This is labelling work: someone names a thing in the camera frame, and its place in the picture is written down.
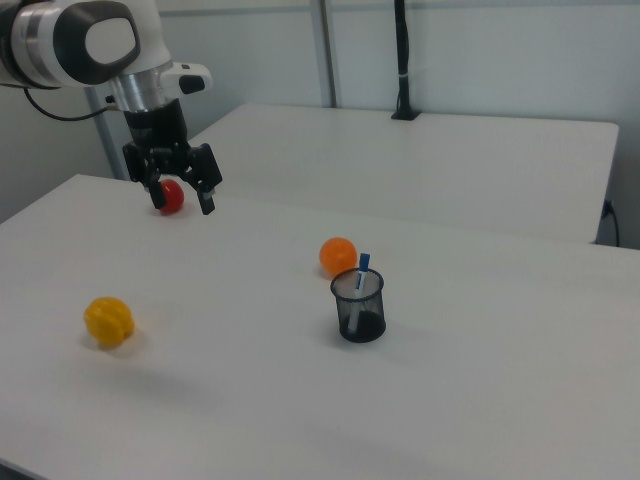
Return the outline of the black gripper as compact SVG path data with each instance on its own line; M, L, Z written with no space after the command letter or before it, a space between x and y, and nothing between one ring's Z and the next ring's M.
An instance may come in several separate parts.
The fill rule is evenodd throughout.
M149 111L125 111L124 117L133 141L122 148L129 178L146 189L154 207L160 210L167 203L160 182L160 171L155 160L144 157L140 148L171 149L175 145L180 148L189 147L180 101L172 100ZM189 149L184 180L196 191L202 214L211 214L215 210L215 189L223 181L223 177L209 144Z

